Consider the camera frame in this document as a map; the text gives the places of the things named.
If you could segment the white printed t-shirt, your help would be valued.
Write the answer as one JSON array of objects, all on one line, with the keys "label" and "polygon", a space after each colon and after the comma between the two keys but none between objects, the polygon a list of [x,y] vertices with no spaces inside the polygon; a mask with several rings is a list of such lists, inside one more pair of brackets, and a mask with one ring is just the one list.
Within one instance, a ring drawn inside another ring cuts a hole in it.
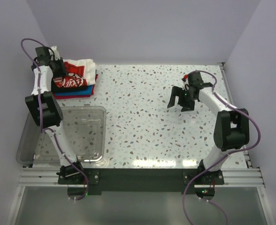
[{"label": "white printed t-shirt", "polygon": [[79,88],[94,85],[96,82],[96,64],[92,59],[63,60],[66,75],[53,78],[56,88]]}]

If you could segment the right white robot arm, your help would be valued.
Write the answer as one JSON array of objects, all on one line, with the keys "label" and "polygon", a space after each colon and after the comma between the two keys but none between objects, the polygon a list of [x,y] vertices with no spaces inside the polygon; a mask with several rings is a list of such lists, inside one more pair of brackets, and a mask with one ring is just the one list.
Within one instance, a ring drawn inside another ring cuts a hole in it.
[{"label": "right white robot arm", "polygon": [[177,104],[181,112],[193,111],[195,103],[203,103],[215,116],[213,131],[214,146],[200,161],[199,173],[213,173],[221,170],[223,163],[232,151],[239,150],[249,143],[249,119],[246,109],[238,109],[215,91],[215,75],[196,70],[182,77],[183,86],[174,86],[167,108]]}]

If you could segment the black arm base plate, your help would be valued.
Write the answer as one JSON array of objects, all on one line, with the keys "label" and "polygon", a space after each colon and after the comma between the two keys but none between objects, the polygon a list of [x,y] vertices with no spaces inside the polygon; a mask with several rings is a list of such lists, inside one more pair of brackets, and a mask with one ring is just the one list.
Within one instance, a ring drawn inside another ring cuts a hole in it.
[{"label": "black arm base plate", "polygon": [[68,195],[101,195],[103,192],[180,192],[194,194],[196,186],[223,185],[222,171],[207,172],[192,183],[198,169],[113,169],[84,168],[81,172],[71,166],[58,172],[58,184],[68,186]]}]

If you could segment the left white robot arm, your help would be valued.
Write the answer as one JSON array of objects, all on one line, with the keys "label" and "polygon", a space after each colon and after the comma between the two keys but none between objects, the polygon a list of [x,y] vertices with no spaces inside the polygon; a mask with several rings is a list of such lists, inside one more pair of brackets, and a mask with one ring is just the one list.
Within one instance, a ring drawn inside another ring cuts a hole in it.
[{"label": "left white robot arm", "polygon": [[59,156],[59,184],[86,182],[83,167],[67,140],[63,128],[63,112],[51,92],[53,78],[67,75],[62,58],[56,58],[53,49],[47,46],[37,47],[31,69],[35,75],[32,93],[25,103],[36,125],[51,139]]}]

